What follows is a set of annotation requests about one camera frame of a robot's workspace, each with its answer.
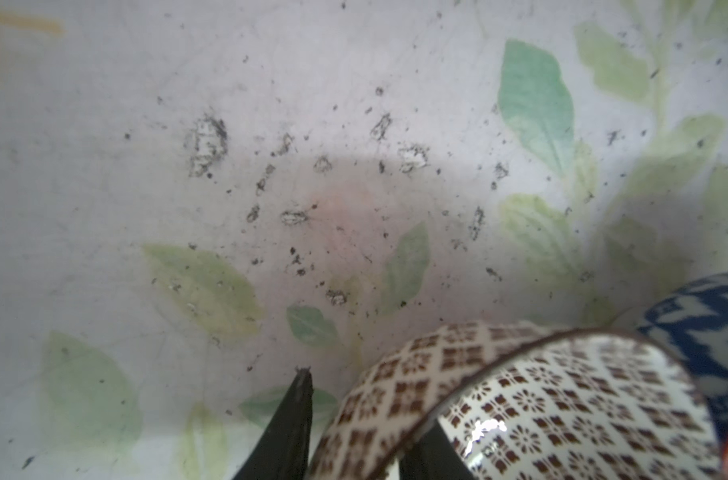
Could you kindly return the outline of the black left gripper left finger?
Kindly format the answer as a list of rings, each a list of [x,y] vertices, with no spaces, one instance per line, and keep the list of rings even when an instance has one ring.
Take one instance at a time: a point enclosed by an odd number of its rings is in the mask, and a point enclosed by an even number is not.
[[[299,369],[256,447],[233,480],[304,479],[313,425],[313,377]]]

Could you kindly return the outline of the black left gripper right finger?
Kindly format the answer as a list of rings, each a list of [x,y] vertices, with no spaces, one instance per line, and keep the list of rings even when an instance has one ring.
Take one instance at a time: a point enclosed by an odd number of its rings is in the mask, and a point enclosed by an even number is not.
[[[401,480],[474,480],[438,423],[399,461]]]

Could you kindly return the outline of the brown lattice pattern bowl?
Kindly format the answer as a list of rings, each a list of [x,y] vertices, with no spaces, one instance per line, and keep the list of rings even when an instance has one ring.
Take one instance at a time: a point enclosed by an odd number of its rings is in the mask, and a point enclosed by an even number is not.
[[[438,423],[474,479],[718,479],[715,427],[666,349],[606,328],[447,324],[366,370],[311,479],[399,475]]]

